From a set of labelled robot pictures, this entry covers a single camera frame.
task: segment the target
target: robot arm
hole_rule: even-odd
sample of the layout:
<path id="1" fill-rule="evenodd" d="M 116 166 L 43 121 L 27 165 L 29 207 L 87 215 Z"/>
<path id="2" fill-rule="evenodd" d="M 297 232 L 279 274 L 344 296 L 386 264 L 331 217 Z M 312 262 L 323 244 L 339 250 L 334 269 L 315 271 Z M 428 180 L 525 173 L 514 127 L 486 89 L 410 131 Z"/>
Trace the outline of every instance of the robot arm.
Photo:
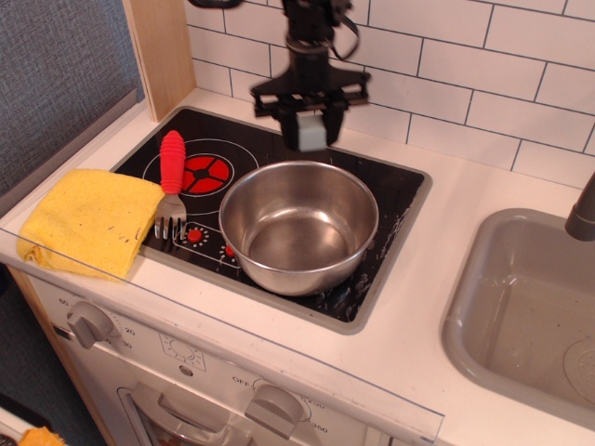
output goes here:
<path id="1" fill-rule="evenodd" d="M 243 0 L 189 0 L 196 7 L 237 7 Z M 277 78 L 252 88 L 256 116 L 272 116 L 281 124 L 285 145 L 294 151 L 321 150 L 338 139 L 350 105 L 368 101 L 366 72 L 340 70 L 329 64 L 334 28 L 357 27 L 345 13 L 350 0 L 283 0 L 288 31 L 289 67 Z"/>

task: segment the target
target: faucet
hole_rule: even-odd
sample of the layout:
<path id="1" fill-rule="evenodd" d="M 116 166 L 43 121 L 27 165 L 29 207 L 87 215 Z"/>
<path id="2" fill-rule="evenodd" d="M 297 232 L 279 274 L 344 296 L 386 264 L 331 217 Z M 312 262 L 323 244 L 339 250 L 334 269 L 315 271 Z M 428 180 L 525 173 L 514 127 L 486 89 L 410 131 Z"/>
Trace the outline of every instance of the faucet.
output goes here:
<path id="1" fill-rule="evenodd" d="M 595 241 L 595 173 L 573 206 L 565 228 L 577 240 Z"/>

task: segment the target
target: sink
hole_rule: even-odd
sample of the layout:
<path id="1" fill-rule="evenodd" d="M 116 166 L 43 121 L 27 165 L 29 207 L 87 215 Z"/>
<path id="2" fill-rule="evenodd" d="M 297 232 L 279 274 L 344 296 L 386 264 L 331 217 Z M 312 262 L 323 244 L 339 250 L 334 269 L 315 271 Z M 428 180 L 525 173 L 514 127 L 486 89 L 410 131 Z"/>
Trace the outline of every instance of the sink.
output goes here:
<path id="1" fill-rule="evenodd" d="M 564 222 L 530 209 L 485 219 L 443 346 L 479 386 L 595 430 L 595 242 Z"/>

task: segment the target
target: oven handle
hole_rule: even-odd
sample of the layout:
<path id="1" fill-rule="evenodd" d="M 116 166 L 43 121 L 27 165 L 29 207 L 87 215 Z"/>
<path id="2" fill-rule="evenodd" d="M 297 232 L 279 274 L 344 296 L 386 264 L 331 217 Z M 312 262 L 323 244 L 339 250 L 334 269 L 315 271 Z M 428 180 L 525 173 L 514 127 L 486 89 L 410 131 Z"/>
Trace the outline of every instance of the oven handle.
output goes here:
<path id="1" fill-rule="evenodd" d="M 257 446 L 251 436 L 226 425 L 219 432 L 209 432 L 186 423 L 169 413 L 161 404 L 163 394 L 139 383 L 131 395 L 137 408 L 168 434 L 196 446 Z"/>

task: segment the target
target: oven door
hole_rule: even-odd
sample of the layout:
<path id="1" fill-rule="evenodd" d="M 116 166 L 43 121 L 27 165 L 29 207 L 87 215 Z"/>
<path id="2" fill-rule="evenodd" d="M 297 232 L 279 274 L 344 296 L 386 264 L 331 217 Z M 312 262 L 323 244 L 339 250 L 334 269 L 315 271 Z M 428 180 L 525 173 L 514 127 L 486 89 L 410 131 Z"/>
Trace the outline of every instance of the oven door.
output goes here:
<path id="1" fill-rule="evenodd" d="M 225 409 L 181 388 L 175 393 L 168 397 L 138 383 L 129 397 L 121 395 L 130 419 L 140 420 L 144 432 L 139 437 L 147 446 L 257 446 L 248 433 L 229 424 L 232 416 Z"/>

